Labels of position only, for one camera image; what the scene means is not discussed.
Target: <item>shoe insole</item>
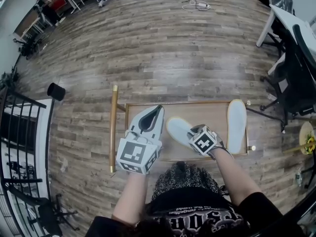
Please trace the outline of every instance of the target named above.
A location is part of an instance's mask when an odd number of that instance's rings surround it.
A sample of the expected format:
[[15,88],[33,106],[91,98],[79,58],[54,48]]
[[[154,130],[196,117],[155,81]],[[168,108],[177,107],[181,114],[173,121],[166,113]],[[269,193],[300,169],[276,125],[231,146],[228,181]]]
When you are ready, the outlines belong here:
[[180,117],[171,117],[167,120],[166,129],[169,135],[178,143],[191,149],[187,133],[193,126]]
[[235,99],[230,102],[227,110],[227,123],[227,149],[231,154],[238,154],[241,150],[247,123],[246,107],[241,100]]

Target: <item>wooden stick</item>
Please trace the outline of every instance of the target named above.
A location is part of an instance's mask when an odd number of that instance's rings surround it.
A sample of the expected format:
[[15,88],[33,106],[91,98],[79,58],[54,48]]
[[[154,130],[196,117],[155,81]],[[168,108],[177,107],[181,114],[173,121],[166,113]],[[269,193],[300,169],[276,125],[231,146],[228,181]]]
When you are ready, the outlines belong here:
[[124,106],[117,104],[117,108],[119,108],[121,111],[126,112],[126,109]]
[[288,149],[288,150],[283,151],[283,153],[285,154],[285,153],[294,152],[294,151],[296,151],[296,150],[299,150],[299,149],[302,149],[302,148],[305,148],[305,147],[310,147],[310,146],[312,146],[312,145],[316,145],[316,141],[303,144],[303,145],[301,145],[301,146],[299,146],[299,147],[290,148],[290,149]]
[[117,105],[118,105],[119,87],[113,86],[112,106],[110,115],[110,150],[109,150],[109,166],[110,172],[115,173],[115,132],[117,125]]

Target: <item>chair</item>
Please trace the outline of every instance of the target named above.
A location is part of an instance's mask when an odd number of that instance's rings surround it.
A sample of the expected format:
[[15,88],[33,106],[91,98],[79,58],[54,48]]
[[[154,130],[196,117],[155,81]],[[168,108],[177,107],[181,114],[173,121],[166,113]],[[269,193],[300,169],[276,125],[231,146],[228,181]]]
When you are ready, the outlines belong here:
[[61,7],[64,7],[66,4],[67,4],[67,3],[66,3],[65,0],[56,0],[56,1],[52,4],[51,8],[52,8],[54,11],[56,11],[56,13],[57,13],[57,11],[58,11]]
[[306,185],[304,186],[305,189],[308,189],[308,188],[310,187],[310,185],[311,185],[311,183],[312,183],[312,180],[314,179],[314,176],[316,175],[316,153],[315,153],[315,150],[313,151],[313,159],[314,159],[314,164],[313,164],[313,166],[310,167],[310,168],[308,168],[308,169],[305,169],[305,170],[303,170],[303,171],[301,172],[301,174],[304,174],[304,173],[306,173],[306,172],[313,171],[313,172],[312,172],[312,175],[311,175],[311,178],[310,178],[310,180],[309,180],[309,182],[308,182],[308,184],[306,184]]
[[299,25],[293,26],[294,36],[284,29],[280,37],[285,43],[285,61],[279,63],[273,76],[260,77],[260,81],[267,81],[276,91],[277,99],[260,110],[280,103],[284,109],[284,123],[282,131],[287,125],[288,113],[303,116],[315,112],[316,104],[316,62],[306,46]]
[[45,237],[50,236],[62,236],[62,231],[59,227],[59,224],[66,223],[68,226],[70,226],[74,231],[79,231],[79,228],[73,227],[64,216],[67,215],[73,215],[77,214],[77,211],[73,212],[62,212],[59,198],[61,197],[61,194],[56,195],[56,202],[52,203],[47,198],[42,197],[31,197],[29,195],[24,194],[23,192],[19,191],[12,185],[5,186],[7,190],[9,190],[13,195],[15,195],[17,198],[21,199],[23,202],[30,206],[37,206],[38,212],[39,212],[39,218],[36,219],[30,219],[28,217],[29,224],[31,226],[31,229],[34,230],[33,224],[38,223],[43,228],[46,229],[46,231],[49,233],[48,235],[45,235]]
[[[293,11],[293,0],[260,0],[264,5],[267,7],[270,7],[270,4],[273,4],[289,13],[294,13]],[[263,42],[263,44],[275,46],[278,50],[278,57],[280,58],[282,56],[282,52],[285,52],[284,48],[284,42],[279,41],[278,36],[280,35],[280,31],[284,30],[283,24],[280,22],[279,19],[275,19],[273,24],[271,25],[271,29],[273,31],[273,34],[268,33],[270,38],[273,40],[273,42]]]

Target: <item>black t-shirt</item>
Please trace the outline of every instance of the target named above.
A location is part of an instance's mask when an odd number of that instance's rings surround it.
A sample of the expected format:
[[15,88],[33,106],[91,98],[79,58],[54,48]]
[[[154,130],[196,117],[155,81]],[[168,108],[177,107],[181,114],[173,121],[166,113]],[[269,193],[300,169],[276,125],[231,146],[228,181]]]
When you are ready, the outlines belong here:
[[45,5],[44,0],[38,0],[36,3],[39,5],[39,7],[43,7],[43,5]]
[[[206,221],[212,233],[220,235],[220,231],[226,229],[233,234],[234,228],[239,227],[246,229],[248,235],[282,217],[262,193],[251,194],[234,208],[222,196],[197,187],[165,192],[149,203],[146,211],[154,220],[165,218],[176,237],[185,236],[185,229],[198,232]],[[114,219],[95,217],[86,237],[117,237],[123,227],[123,223]]]

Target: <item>white wall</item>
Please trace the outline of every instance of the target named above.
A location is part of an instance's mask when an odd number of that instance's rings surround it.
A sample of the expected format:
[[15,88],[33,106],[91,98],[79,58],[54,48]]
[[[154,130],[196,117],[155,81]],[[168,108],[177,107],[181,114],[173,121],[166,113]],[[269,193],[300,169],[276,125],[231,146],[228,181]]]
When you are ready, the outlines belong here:
[[295,15],[310,22],[316,16],[316,0],[293,0]]
[[19,56],[13,32],[34,4],[35,0],[7,0],[0,9],[0,75],[10,72]]

